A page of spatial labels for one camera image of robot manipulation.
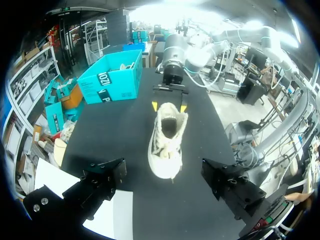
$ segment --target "ceiling light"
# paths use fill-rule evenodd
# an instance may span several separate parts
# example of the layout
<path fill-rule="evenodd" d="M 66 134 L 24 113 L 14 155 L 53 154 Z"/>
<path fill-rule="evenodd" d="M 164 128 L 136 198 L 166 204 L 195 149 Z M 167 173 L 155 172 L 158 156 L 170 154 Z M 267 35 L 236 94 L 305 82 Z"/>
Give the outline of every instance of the ceiling light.
<path fill-rule="evenodd" d="M 296 39 L 298 39 L 298 42 L 301 44 L 301 39 L 300 39 L 300 34 L 299 34 L 299 29 L 298 25 L 295 20 L 292 19 L 292 24 L 295 32 Z"/>
<path fill-rule="evenodd" d="M 282 43 L 285 43 L 285 44 L 287 44 L 291 47 L 294 47 L 294 48 L 299 47 L 297 40 L 293 36 L 291 36 L 290 34 L 282 32 L 282 31 L 278 31 L 278 35 L 279 35 L 280 41 Z"/>
<path fill-rule="evenodd" d="M 243 27 L 246 29 L 259 29 L 263 26 L 263 23 L 258 20 L 248 21 Z"/>

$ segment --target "white paper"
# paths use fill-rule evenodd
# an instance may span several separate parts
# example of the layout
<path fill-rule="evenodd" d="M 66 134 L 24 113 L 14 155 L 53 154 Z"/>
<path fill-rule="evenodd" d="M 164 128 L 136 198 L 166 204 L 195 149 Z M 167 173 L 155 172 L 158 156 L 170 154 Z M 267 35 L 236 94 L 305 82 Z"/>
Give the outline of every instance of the white paper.
<path fill-rule="evenodd" d="M 34 189 L 46 185 L 63 198 L 62 193 L 77 182 L 77 177 L 39 159 Z M 108 238 L 133 240 L 133 192 L 116 190 L 111 201 L 105 200 L 96 211 L 94 219 L 86 220 L 83 226 Z"/>

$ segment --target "teal storage box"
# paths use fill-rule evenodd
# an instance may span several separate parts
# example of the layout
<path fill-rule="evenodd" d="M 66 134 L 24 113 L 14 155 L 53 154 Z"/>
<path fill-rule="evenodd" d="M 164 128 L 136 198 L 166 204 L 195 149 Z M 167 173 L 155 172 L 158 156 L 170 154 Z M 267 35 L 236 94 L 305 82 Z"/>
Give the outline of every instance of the teal storage box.
<path fill-rule="evenodd" d="M 68 120 L 71 120 L 73 122 L 77 121 L 80 117 L 83 109 L 85 107 L 85 101 L 81 101 L 78 107 L 68 109 L 64 111 L 64 114 L 66 115 Z"/>
<path fill-rule="evenodd" d="M 120 70 L 122 65 L 128 68 Z M 104 55 L 78 78 L 77 83 L 87 104 L 135 99 L 141 74 L 142 51 L 121 51 Z"/>
<path fill-rule="evenodd" d="M 143 43 L 143 42 L 147 42 L 148 39 L 147 38 L 139 38 L 139 39 L 134 39 L 133 43 L 138 44 L 138 43 Z"/>
<path fill-rule="evenodd" d="M 58 86 L 59 82 L 53 79 L 44 90 L 44 103 L 46 105 L 51 105 L 58 101 L 56 94 Z"/>
<path fill-rule="evenodd" d="M 48 126 L 51 134 L 56 134 L 64 129 L 64 115 L 62 113 L 61 102 L 51 104 L 45 107 L 46 119 L 48 121 Z"/>
<path fill-rule="evenodd" d="M 56 94 L 58 96 L 58 99 L 62 99 L 64 97 L 67 97 L 72 92 L 72 89 L 74 89 L 75 85 L 77 84 L 77 78 L 72 78 L 65 84 L 60 84 L 56 89 Z"/>
<path fill-rule="evenodd" d="M 132 39 L 146 39 L 148 37 L 148 31 L 134 31 L 132 33 Z"/>

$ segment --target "blue bin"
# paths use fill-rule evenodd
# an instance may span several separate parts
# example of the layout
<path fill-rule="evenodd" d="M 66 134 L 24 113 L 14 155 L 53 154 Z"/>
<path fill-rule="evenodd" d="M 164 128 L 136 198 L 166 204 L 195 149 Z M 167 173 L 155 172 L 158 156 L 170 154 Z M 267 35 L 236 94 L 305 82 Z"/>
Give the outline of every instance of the blue bin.
<path fill-rule="evenodd" d="M 146 45 L 144 42 L 134 43 L 134 44 L 125 44 L 123 45 L 123 48 L 122 48 L 123 51 L 141 50 L 142 52 L 144 52 L 145 49 L 146 49 Z"/>
<path fill-rule="evenodd" d="M 120 66 L 133 68 L 120 70 Z M 135 99 L 142 74 L 142 51 L 129 50 L 104 55 L 77 80 L 85 101 L 96 104 Z"/>

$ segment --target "plastic bag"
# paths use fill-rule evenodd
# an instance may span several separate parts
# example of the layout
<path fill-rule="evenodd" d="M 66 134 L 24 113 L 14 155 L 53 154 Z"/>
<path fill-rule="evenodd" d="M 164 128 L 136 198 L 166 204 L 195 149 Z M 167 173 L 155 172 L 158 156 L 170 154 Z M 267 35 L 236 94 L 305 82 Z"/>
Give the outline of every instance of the plastic bag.
<path fill-rule="evenodd" d="M 67 120 L 64 124 L 63 124 L 63 130 L 61 131 L 60 134 L 60 139 L 62 139 L 65 143 L 68 143 L 71 134 L 75 128 L 77 122 L 73 122 L 70 120 Z"/>

